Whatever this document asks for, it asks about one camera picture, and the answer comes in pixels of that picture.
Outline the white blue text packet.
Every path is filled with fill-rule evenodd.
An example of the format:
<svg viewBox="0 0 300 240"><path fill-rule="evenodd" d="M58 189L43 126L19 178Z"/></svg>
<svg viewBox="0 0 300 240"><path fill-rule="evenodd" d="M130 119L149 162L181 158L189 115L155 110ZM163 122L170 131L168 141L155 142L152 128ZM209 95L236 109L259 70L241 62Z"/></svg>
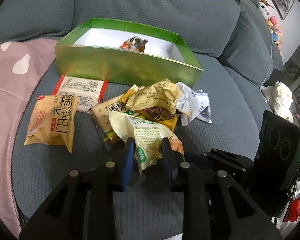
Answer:
<svg viewBox="0 0 300 240"><path fill-rule="evenodd" d="M181 91L176 108L181 113L182 126L189 126L194 119L211 124L211 109L208 94L201 90L192 90L182 82L178 82L176 85Z"/></svg>

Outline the cream green oat packet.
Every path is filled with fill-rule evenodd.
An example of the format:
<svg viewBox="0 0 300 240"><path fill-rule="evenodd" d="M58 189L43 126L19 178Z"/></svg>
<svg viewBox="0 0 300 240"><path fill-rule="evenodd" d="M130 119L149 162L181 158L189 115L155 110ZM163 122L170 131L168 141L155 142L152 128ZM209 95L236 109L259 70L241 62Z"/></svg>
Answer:
<svg viewBox="0 0 300 240"><path fill-rule="evenodd" d="M110 111L110 124L116 135L127 142L133 138L136 145L134 157L142 173L162 158L161 141L168 139L171 149L184 154L180 139L166 126L125 113Z"/></svg>

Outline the orange rice cracker packet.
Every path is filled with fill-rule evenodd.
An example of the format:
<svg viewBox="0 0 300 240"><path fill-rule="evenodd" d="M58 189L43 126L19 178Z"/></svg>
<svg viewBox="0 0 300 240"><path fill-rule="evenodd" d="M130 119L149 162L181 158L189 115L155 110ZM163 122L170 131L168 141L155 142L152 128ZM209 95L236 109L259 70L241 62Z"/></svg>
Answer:
<svg viewBox="0 0 300 240"><path fill-rule="evenodd" d="M37 98L27 127L24 145L65 146L72 152L78 97L42 95Z"/></svg>

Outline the red white snack packet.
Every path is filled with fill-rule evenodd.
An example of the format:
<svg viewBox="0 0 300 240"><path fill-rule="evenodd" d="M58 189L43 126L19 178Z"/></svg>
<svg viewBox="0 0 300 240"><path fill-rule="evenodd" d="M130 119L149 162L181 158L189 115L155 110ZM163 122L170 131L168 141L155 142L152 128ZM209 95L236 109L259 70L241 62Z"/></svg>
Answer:
<svg viewBox="0 0 300 240"><path fill-rule="evenodd" d="M52 94L72 94L78 97L77 110L82 113L91 113L91 109L103 101L107 86L107 81L62 75Z"/></svg>

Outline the yellow brown snack bar packet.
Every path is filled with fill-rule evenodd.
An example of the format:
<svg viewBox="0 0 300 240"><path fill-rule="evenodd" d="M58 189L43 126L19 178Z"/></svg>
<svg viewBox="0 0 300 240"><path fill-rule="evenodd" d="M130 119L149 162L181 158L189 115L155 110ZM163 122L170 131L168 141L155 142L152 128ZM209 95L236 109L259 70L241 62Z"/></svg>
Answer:
<svg viewBox="0 0 300 240"><path fill-rule="evenodd" d="M179 118L177 101L180 97L180 88L165 79L147 87L133 85L120 101L126 109L138 112L146 119L163 124L173 131Z"/></svg>

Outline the cream plush pillow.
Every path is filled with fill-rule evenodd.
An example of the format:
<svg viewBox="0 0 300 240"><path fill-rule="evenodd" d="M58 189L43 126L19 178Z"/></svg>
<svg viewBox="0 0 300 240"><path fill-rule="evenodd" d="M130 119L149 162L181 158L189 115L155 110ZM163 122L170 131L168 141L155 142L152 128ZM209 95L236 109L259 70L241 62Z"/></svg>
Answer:
<svg viewBox="0 0 300 240"><path fill-rule="evenodd" d="M262 86L260 90L273 113L292 123L293 115L290 111L293 102L292 91L280 81L274 86Z"/></svg>

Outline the scallion cracker packet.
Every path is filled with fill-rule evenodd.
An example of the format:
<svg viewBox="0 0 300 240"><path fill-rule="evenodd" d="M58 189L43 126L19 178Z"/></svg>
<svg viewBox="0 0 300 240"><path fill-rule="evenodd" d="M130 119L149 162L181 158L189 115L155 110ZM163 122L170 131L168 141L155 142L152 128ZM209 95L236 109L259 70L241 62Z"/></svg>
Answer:
<svg viewBox="0 0 300 240"><path fill-rule="evenodd" d="M120 101L121 98L122 95L119 95L110 100L99 103L90 109L98 136L107 150L111 150L116 143L121 141L121 139L113 131L109 120L110 111L123 112L123 110L125 110L124 104Z"/></svg>

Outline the orange panda snack packet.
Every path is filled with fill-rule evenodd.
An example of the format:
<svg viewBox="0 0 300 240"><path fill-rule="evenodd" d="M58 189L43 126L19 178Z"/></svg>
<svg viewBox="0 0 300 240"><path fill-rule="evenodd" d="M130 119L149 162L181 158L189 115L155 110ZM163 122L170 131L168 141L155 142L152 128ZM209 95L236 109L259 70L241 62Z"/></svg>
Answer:
<svg viewBox="0 0 300 240"><path fill-rule="evenodd" d="M142 39L137 36L133 36L123 42L121 46L119 46L119 49L123 50L131 50L131 51L136 51L136 52L141 52L143 53L145 51L145 45L147 44L148 40Z"/></svg>

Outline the row of plush toys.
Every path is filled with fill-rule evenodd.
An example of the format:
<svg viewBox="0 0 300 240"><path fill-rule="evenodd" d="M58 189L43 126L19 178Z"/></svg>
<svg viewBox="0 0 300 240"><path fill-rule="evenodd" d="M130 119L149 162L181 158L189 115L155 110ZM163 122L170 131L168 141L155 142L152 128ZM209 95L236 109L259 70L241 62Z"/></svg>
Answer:
<svg viewBox="0 0 300 240"><path fill-rule="evenodd" d="M273 40L280 52L281 58L283 58L283 52L282 50L282 45L283 45L283 34L282 34L282 29L281 26L278 23L278 20L275 16L270 14L270 11L268 8L274 8L272 5L268 3L266 0L259 0L259 11L262 14L264 21L266 25L269 28L269 31L271 32L273 36Z"/></svg>

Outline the pink polka dot blanket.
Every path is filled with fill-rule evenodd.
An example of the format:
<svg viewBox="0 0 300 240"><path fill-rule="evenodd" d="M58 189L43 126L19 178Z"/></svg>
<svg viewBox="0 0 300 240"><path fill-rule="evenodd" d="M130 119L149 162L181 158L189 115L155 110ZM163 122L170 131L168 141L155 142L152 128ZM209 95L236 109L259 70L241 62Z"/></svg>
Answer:
<svg viewBox="0 0 300 240"><path fill-rule="evenodd" d="M13 236L21 231L12 190L12 151L23 112L55 60L55 40L0 44L0 219Z"/></svg>

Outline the green cardboard box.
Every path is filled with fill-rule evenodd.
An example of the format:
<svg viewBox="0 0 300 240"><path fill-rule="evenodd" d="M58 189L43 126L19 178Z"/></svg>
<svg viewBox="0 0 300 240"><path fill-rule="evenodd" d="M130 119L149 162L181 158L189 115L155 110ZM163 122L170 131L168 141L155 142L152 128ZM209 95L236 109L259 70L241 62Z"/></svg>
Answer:
<svg viewBox="0 0 300 240"><path fill-rule="evenodd" d="M148 40L143 53L119 49L129 38ZM192 87L203 68L182 37L151 25L91 18L55 45L59 73L125 85L164 79Z"/></svg>

